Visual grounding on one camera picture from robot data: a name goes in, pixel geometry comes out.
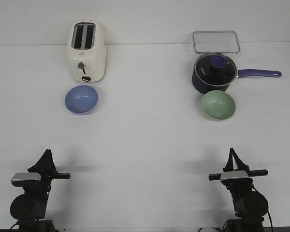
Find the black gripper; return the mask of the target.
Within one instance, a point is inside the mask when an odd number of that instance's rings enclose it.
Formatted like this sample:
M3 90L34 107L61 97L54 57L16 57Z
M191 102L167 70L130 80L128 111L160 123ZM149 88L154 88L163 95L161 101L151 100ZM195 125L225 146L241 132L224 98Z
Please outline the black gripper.
M233 167L233 158L238 169L236 171ZM227 164L223 171L220 174L209 174L208 179L210 181L220 181L229 191L252 191L252 178L268 175L266 169L250 171L249 166L241 161L233 148L230 148Z
M70 173L59 173L57 171L50 149L45 150L37 163L34 164L32 167L28 168L27 171L30 173L40 173L40 191L50 191L51 182L53 180L71 178Z

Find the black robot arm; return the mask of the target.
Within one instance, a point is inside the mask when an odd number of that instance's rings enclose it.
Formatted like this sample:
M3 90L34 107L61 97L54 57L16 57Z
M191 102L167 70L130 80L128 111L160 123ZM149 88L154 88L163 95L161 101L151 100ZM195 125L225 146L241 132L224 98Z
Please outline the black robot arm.
M263 216L269 214L267 199L255 189L253 177L266 176L266 169L251 170L233 148L220 174L209 174L210 181L220 181L230 192L236 219L228 219L221 232L263 232Z
M45 150L37 163L26 172L14 174L11 184L24 190L10 206L10 214L16 219L19 232L57 231L51 220L44 219L51 183L53 180L70 178L70 173L56 170L50 149Z

